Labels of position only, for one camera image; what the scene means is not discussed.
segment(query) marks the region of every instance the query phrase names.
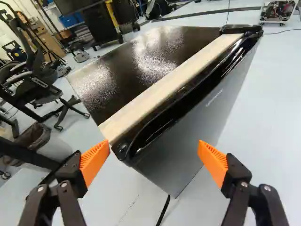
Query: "blue bin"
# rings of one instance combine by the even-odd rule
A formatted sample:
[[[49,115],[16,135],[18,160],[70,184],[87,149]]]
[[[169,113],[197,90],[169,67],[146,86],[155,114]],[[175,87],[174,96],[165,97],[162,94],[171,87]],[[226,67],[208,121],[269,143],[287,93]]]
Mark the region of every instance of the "blue bin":
[[[60,16],[59,19],[64,27],[70,27],[84,21],[80,13],[74,13],[70,16]]]

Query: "chair armrest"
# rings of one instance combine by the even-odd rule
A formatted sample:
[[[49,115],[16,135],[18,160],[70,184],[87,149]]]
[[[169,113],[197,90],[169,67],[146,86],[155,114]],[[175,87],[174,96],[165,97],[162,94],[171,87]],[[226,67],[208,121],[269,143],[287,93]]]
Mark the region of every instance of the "chair armrest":
[[[14,72],[14,70],[20,68],[20,67],[24,67],[26,65],[26,61],[19,63],[18,65],[14,66],[12,69],[10,69],[10,72]]]
[[[24,79],[25,77],[28,77],[32,75],[32,72],[23,72],[21,74],[16,75],[14,78],[9,79],[7,82],[5,82],[3,85],[4,87],[8,87],[18,81],[21,81],[22,79]]]

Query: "black bag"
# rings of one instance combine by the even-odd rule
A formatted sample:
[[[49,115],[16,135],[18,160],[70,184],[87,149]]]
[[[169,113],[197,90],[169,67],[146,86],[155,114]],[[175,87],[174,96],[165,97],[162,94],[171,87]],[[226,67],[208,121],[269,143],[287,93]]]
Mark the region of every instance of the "black bag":
[[[158,19],[161,16],[171,13],[172,8],[166,0],[156,0],[148,20]]]

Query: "clamp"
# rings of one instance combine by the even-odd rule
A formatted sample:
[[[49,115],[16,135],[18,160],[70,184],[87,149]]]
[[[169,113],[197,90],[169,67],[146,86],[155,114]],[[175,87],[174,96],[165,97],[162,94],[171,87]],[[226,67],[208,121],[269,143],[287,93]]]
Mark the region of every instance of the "clamp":
[[[85,153],[73,153],[55,172],[58,184],[41,184],[26,198],[18,226],[48,226],[52,224],[57,207],[61,208],[65,226],[86,226],[78,198],[82,198],[98,171],[109,157],[110,148],[105,140]]]
[[[250,170],[234,155],[225,155],[200,140],[198,156],[223,195],[230,199],[221,226],[243,226],[248,207],[255,214],[257,226],[289,225],[277,190],[266,184],[250,184]]]

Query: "glossy black surface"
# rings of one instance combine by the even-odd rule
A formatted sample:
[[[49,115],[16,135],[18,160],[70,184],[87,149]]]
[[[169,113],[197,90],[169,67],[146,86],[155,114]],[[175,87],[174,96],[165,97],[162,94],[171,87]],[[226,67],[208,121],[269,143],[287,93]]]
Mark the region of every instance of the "glossy black surface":
[[[257,38],[237,41],[185,84],[188,90],[165,101],[125,133],[112,146],[118,159],[177,197],[203,165],[197,155],[198,141],[217,144],[257,44]],[[120,152],[122,146],[127,151]]]
[[[152,29],[68,80],[99,125],[218,36],[213,27]]]

